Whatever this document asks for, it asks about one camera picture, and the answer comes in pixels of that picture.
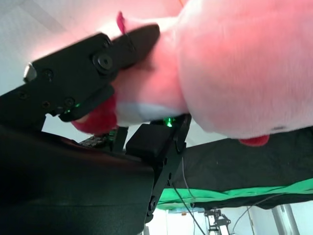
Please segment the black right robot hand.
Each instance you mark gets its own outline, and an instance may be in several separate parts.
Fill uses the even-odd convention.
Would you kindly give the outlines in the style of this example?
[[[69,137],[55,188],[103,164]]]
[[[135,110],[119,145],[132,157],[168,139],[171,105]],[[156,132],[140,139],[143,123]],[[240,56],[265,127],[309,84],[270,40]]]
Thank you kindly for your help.
[[[69,122],[112,97],[121,69],[142,60],[156,24],[115,40],[95,34],[30,64],[25,84],[0,98],[3,235],[137,235],[153,218],[186,148],[191,116],[116,131],[93,148],[42,131],[47,114]]]

